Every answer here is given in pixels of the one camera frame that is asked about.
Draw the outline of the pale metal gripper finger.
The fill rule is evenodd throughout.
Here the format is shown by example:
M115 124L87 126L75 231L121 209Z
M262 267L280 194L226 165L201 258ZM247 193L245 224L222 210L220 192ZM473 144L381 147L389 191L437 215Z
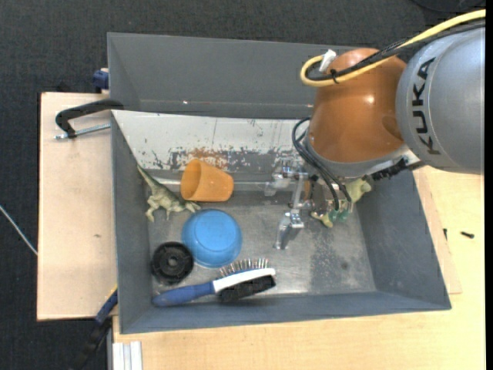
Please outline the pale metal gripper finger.
M302 193L307 181L308 173L303 167L281 166L272 173L270 181L265 183L263 193L267 197L274 196L278 191Z
M273 248L277 250L285 250L288 244L293 240L300 231L304 229L300 212L288 211L280 219L277 226L277 235L273 244Z

